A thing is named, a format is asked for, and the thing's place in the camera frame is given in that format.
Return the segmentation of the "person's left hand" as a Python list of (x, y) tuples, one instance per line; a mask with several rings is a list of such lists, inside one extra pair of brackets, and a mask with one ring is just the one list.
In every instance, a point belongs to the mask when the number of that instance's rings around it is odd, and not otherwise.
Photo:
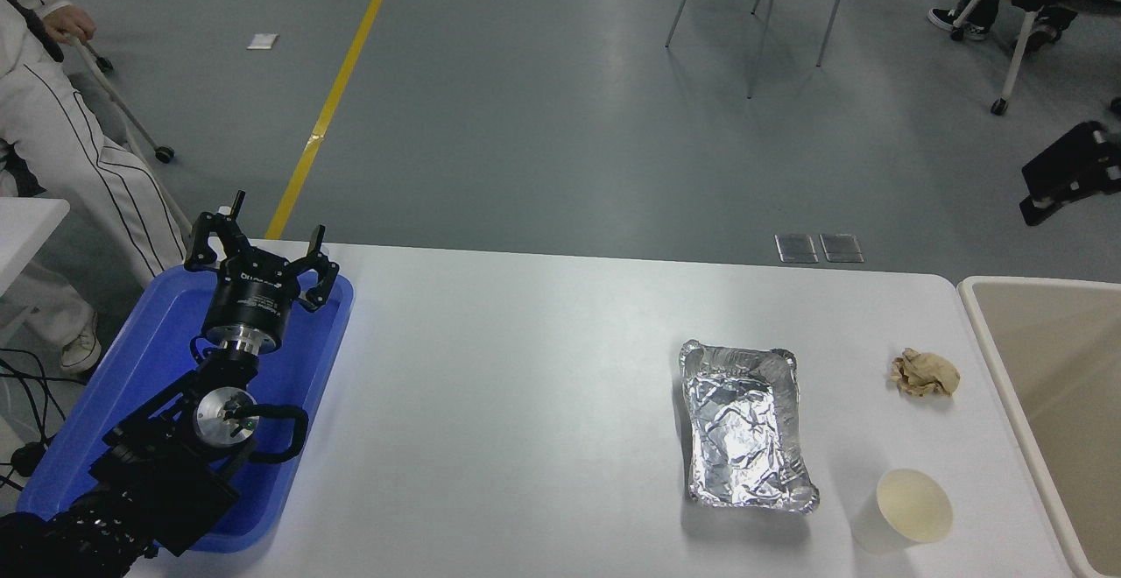
[(83, 8), (74, 4), (61, 6), (43, 16), (46, 32), (53, 40), (66, 44), (73, 37), (87, 43), (95, 36), (96, 22)]

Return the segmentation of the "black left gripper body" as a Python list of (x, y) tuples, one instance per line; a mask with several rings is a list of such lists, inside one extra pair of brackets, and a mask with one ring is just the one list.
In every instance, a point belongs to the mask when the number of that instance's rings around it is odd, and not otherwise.
[(281, 342), (300, 290), (298, 273), (284, 257), (230, 257), (219, 265), (217, 286), (209, 302), (203, 334), (220, 342), (237, 327), (260, 332), (266, 342)]

